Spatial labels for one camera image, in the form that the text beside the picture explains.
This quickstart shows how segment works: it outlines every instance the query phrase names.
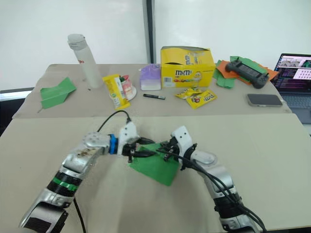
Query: m&m's packet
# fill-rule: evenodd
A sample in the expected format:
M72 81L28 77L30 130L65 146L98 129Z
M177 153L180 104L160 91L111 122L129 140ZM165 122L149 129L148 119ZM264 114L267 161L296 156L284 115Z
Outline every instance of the m&m's packet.
M217 99L216 94L211 90L206 90L200 94L193 94L191 97L187 98L186 101L191 108L196 109L215 99Z
M192 95L200 94L202 91L197 87L190 87L188 89L185 89L180 94L176 94L178 98L181 98L183 100L186 100L187 98L191 97Z

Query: black game controller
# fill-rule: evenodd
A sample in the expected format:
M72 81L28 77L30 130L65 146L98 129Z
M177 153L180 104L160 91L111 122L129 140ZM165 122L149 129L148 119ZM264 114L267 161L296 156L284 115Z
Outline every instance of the black game controller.
M268 82L268 73L259 73L251 67L243 64L239 59L228 63L225 66L227 72L234 71L241 77L249 80L256 89L260 89Z

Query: yellow candy wrapper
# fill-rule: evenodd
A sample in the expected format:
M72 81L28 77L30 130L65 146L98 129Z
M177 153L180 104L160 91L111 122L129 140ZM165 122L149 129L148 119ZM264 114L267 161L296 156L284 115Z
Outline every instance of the yellow candy wrapper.
M183 100L187 99L188 97L191 97L192 95L195 95L195 94L200 94L202 93L202 91L197 88L197 87L191 87L191 88L188 88L188 89L185 89L182 93L180 94L176 94L175 96L177 96L178 98L181 98Z
M191 106L191 108L196 109L215 99L217 99L216 94L212 92L211 90L206 90L205 92L200 93L200 94L195 94L187 98L186 100L188 104Z
M109 90L110 98L115 104L115 110L123 109L131 105L130 102L126 99L119 74L103 77L103 81Z

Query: white plastic container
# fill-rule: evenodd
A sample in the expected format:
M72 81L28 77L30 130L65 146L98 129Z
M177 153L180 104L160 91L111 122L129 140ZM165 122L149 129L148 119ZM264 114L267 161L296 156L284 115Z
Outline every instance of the white plastic container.
M101 87L103 85L102 77L85 37L82 34L70 34L68 36L68 44L74 51L88 84L92 88Z

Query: black cable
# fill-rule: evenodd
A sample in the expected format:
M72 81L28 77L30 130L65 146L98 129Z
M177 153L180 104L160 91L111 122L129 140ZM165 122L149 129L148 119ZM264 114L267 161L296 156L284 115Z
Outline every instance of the black cable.
M205 174L205 175L206 175L220 190L221 190L221 192L222 192L222 189L214 182L214 180L218 181L218 182L224 187L224 189L228 192L229 196L226 195L225 192L222 192L222 193L226 196L226 198L228 198L228 199L231 201L231 203L237 205L237 207L238 207L240 210L242 209L242 210L241 210L242 212L244 212L244 213L245 213L245 212L249 212L250 214L252 214L252 215L261 223L261 225L264 225L263 222L262 222L262 220L261 220L253 211L251 211L250 209L248 209L248 208L245 207L244 205L241 205L241 204L238 202L239 200L236 200L235 196L231 193L230 189L229 189L218 177L215 177L215 176L213 176L212 174L206 172L206 171L205 171L200 165L198 165L197 163L194 163L194 162L192 162L192 161L190 161L190 160L188 160L188 159L186 159L186 158L184 158L184 157L181 157L181 156L179 156L179 155L177 155L177 154L175 154L175 153L170 153L170 152L167 152L167 153L168 153L168 154L171 154L171 155L173 155L173 156L175 156L175 157L178 157L178 158L182 159L183 161L190 162L191 165L198 166L198 168L192 167L192 169L204 173L204 174Z
M83 233L86 233L86 227L84 225L84 221L83 221L83 218L82 218L82 215L81 215L81 212L80 212L80 208L78 206L76 198L73 199L73 203L74 203L74 206L76 207L76 210L77 210L80 222L81 222Z
M131 118L130 118L129 114L128 114L125 110L118 110L118 111L114 112L113 114L111 114L111 115L102 123L102 125L98 128L97 132L99 132L99 131L102 129L102 127L105 125L105 123L106 123L107 121L109 121L109 119L110 119L111 117L113 117L115 114L120 113L120 112L123 112L123 113L126 114L126 116L127 116L126 123L128 123L129 121L131 121ZM73 199L73 203L74 203L74 206L76 207L76 211L77 211L77 213L78 213L78 216L79 216L79 219L80 219L80 222L81 222L81 226L82 226L83 233L86 233L86 227L85 227L85 225L84 225L83 217L82 217L82 215L81 215L80 208L79 208L79 206L78 206L78 202L77 202L76 198Z
M111 117L113 117L115 114L120 113L120 112L123 112L123 113L126 114L126 116L127 116L127 121L126 121L126 122L131 121L131 118L130 118L129 114L128 114L125 110L118 110L118 111L114 112L113 114L111 114L111 115L103 122L103 124L98 128L97 132L99 132L99 131L102 129L102 127L105 125L105 123L106 123L107 121L109 121L109 119L110 119Z
M158 149L157 151L161 152L161 153L166 153L166 154L170 154L178 159L181 159L183 161L185 161L187 163L187 165L191 165L192 169L196 170L196 171L199 171L203 174L205 174L216 186L217 188L224 194L224 196L234 205L236 205L245 215L249 216L255 223L257 223L263 230L263 233L266 233L267 230L262 222L262 220L254 213L252 212L250 209L248 209L247 207L245 207L244 205L242 205L241 203L238 202L238 200L235 199L235 197L233 196L233 194L231 193L230 189L220 180L218 179L217 177L213 176L212 174L206 172L200 165L198 165L197 163L193 162L193 161L190 161L189 159L187 158L184 158L182 156L179 156L178 154L175 154L175 153L171 153L171 152L167 152L167 151L164 151L164 150L160 150Z

